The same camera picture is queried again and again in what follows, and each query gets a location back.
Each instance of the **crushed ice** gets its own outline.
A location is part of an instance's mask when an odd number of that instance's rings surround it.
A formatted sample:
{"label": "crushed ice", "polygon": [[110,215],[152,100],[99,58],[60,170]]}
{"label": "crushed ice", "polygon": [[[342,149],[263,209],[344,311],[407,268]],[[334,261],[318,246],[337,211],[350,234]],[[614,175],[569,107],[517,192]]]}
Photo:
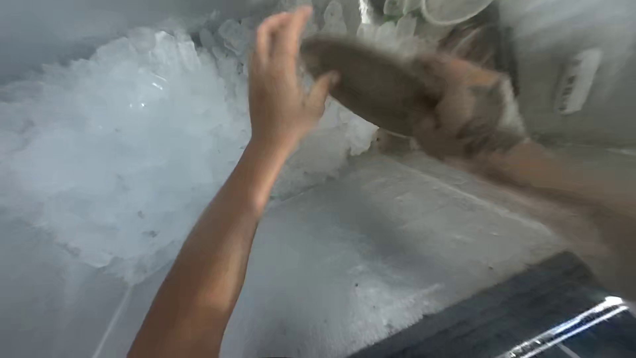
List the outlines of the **crushed ice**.
{"label": "crushed ice", "polygon": [[[5,85],[4,209],[129,282],[169,262],[250,138],[246,58],[259,21],[204,29],[199,49],[184,31],[135,29],[88,60]],[[346,30],[338,21],[329,29]],[[273,196],[337,175],[375,130],[330,99]]]}

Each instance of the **forearm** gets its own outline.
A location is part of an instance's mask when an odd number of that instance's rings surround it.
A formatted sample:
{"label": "forearm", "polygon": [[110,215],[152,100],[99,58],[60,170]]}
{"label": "forearm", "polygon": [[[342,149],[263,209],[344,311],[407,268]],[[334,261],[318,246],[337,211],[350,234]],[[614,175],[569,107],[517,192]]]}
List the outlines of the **forearm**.
{"label": "forearm", "polygon": [[526,142],[505,153],[489,154],[488,167],[522,190],[579,206],[603,206],[634,214],[634,198],[623,190],[582,172],[549,153],[541,145]]}
{"label": "forearm", "polygon": [[258,220],[294,145],[272,143],[248,144],[184,243],[130,357],[209,357],[218,353],[245,277]]}

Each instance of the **white surface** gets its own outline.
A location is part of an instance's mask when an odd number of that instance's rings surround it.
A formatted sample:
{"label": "white surface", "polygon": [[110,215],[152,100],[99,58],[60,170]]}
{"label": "white surface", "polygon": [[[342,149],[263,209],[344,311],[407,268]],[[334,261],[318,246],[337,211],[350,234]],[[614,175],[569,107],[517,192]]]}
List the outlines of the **white surface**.
{"label": "white surface", "polygon": [[[422,164],[429,173],[364,154],[267,211],[221,356],[346,357],[563,249],[434,174],[470,176]],[[134,289],[105,353],[126,351],[165,273]]]}

